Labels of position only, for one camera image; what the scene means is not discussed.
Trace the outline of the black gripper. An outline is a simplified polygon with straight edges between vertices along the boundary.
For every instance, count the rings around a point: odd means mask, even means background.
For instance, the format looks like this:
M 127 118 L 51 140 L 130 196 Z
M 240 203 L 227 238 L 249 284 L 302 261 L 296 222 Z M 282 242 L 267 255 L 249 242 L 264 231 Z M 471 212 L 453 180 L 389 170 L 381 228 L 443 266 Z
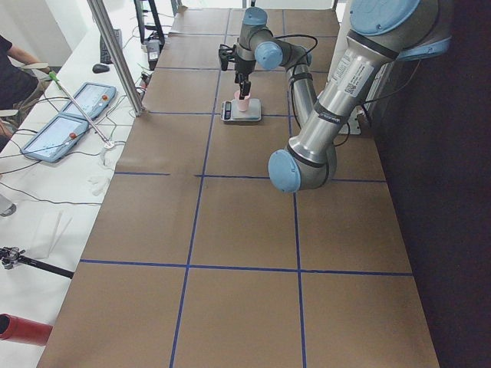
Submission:
M 241 57 L 235 57 L 235 83 L 237 84 L 236 100 L 240 100 L 241 96 L 250 95 L 251 82 L 249 75 L 255 70 L 255 60 L 244 60 Z

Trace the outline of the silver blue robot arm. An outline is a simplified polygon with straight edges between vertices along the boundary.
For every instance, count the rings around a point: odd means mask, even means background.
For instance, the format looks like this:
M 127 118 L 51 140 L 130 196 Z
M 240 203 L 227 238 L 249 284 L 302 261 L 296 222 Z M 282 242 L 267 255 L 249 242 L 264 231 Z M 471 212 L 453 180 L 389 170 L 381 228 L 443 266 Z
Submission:
M 337 165 L 334 139 L 354 108 L 365 102 L 383 65 L 432 58 L 448 50 L 453 2 L 353 1 L 347 49 L 319 94 L 308 52 L 274 37 L 267 19 L 259 7 L 245 10 L 232 49 L 236 83 L 240 96 L 245 97 L 256 64 L 266 70 L 283 67 L 287 72 L 300 132 L 270 156 L 268 171 L 278 190 L 297 192 L 317 189 L 333 178 Z

